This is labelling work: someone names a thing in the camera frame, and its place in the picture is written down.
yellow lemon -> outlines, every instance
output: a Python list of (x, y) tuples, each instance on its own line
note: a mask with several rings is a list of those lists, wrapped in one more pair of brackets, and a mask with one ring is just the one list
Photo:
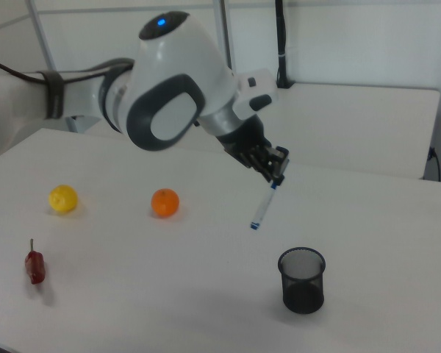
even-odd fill
[(59, 185), (49, 194), (49, 204), (59, 212), (73, 210), (78, 200), (76, 191), (68, 185)]

pen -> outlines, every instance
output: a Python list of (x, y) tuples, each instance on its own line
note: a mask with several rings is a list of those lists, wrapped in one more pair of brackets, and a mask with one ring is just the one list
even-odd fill
[(276, 190), (276, 183), (273, 182), (270, 186), (270, 190), (265, 195), (263, 201), (258, 206), (257, 213), (255, 213), (255, 216), (253, 218), (253, 221), (250, 223), (250, 228), (257, 230), (259, 228), (259, 225), (262, 223), (263, 218), (265, 217), (266, 210), (268, 209), (268, 206), (271, 203), (271, 199), (273, 198), (274, 191)]

orange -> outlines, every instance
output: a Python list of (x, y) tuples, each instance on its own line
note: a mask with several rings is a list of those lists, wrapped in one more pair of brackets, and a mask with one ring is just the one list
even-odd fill
[(151, 206), (152, 210), (160, 217), (173, 215), (178, 210), (178, 195), (171, 189), (157, 190), (152, 196)]
[(76, 191), (68, 185), (59, 185), (49, 194), (49, 204), (59, 212), (73, 210), (78, 200)]

table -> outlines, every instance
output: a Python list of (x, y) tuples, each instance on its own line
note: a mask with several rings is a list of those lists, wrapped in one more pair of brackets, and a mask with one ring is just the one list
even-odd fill
[[(423, 176), (440, 94), (435, 90), (294, 84), (258, 112), (265, 136), (295, 163), (419, 179)], [(106, 121), (87, 132), (125, 138)], [(220, 151), (201, 127), (179, 147)]]
[[(48, 192), (79, 192), (53, 214)], [(151, 194), (180, 195), (172, 218)], [(35, 352), (441, 352), (441, 183), (40, 130), (0, 156), (0, 345)], [(29, 239), (47, 277), (24, 272)], [(326, 258), (325, 303), (282, 304), (279, 255)]]

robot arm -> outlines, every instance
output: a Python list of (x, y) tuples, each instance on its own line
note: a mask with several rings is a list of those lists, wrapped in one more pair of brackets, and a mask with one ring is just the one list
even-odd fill
[(153, 18), (139, 38), (134, 67), (107, 90), (107, 120), (148, 150), (172, 146), (198, 122), (244, 166), (281, 184), (288, 152), (271, 147), (256, 115), (277, 99), (270, 73), (233, 73), (202, 25), (184, 12)]
[[(233, 73), (202, 25), (187, 13), (157, 16), (143, 27), (139, 38), (135, 61), (111, 60), (86, 71), (32, 75), (44, 75), (45, 80), (38, 79), (42, 82), (5, 76), (10, 83), (1, 84), (0, 97), (8, 96), (13, 103), (24, 91), (16, 85), (26, 87), (26, 100), (13, 108), (22, 112), (15, 121), (96, 116), (150, 151), (172, 146), (199, 123), (236, 160), (280, 185), (288, 152), (271, 146), (256, 115), (277, 98), (270, 73)], [(47, 112), (43, 104), (38, 104), (39, 112), (29, 109), (43, 97), (47, 97)]]

